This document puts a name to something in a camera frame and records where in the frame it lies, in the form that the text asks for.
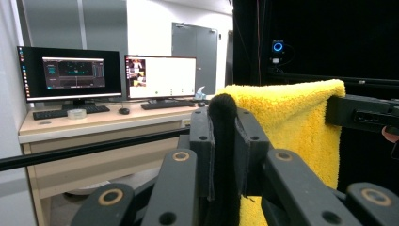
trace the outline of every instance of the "computer mouse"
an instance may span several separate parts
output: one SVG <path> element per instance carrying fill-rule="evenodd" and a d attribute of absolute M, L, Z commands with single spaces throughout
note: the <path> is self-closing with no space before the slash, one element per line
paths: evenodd
<path fill-rule="evenodd" d="M 203 107 L 203 106 L 206 106 L 206 104 L 205 104 L 204 102 L 198 102 L 198 103 L 197 103 L 197 106 Z"/>
<path fill-rule="evenodd" d="M 123 108 L 121 108 L 121 109 L 119 110 L 119 113 L 122 114 L 122 115 L 129 115 L 130 109 L 129 109 L 129 108 L 123 107 Z"/>

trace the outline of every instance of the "white desk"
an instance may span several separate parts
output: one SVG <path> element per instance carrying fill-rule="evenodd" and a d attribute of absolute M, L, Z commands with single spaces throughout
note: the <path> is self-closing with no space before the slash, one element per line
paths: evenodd
<path fill-rule="evenodd" d="M 94 142 L 134 137 L 181 128 L 195 107 L 143 110 L 139 104 L 124 104 L 129 115 L 121 115 L 120 104 L 111 111 L 88 114 L 81 120 L 56 118 L 34 121 L 30 111 L 20 129 L 24 154 L 40 153 Z M 159 167 L 165 153 L 177 147 L 177 138 L 93 153 L 27 167 L 39 225 L 49 225 L 50 198 L 78 187 Z"/>

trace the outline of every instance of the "blue light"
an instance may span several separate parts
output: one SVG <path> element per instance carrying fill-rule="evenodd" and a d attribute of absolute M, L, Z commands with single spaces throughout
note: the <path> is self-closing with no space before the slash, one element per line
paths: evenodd
<path fill-rule="evenodd" d="M 281 51 L 282 50 L 282 44 L 281 43 L 275 43 L 274 45 L 273 45 L 273 50 L 274 51 L 276 51 L 276 52 L 279 52 L 279 51 Z"/>

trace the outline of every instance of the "microfiber cloth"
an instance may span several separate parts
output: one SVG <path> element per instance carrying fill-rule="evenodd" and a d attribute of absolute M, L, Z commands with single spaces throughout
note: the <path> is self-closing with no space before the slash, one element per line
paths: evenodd
<path fill-rule="evenodd" d="M 276 86 L 237 86 L 220 89 L 237 107 L 250 111 L 276 149 L 293 151 L 325 183 L 336 188 L 341 127 L 325 123 L 327 100 L 345 96 L 338 79 Z M 240 225 L 267 225 L 261 197 L 241 198 Z"/>

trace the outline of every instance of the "keyboard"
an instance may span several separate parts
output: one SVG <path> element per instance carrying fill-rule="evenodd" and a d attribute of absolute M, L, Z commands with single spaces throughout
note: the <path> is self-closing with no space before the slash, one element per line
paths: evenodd
<path fill-rule="evenodd" d="M 190 101 L 158 102 L 158 103 L 151 103 L 151 104 L 141 104 L 141 108 L 143 108 L 144 110 L 153 110 L 153 109 L 161 109 L 161 108 L 194 106 L 194 105 L 195 104 Z"/>
<path fill-rule="evenodd" d="M 80 106 L 75 109 L 85 109 L 86 114 L 101 113 L 109 111 L 109 108 L 105 105 L 91 105 L 91 106 Z M 53 118 L 61 118 L 68 116 L 69 109 L 63 110 L 49 110 L 49 111 L 39 111 L 33 112 L 34 120 L 48 120 Z"/>

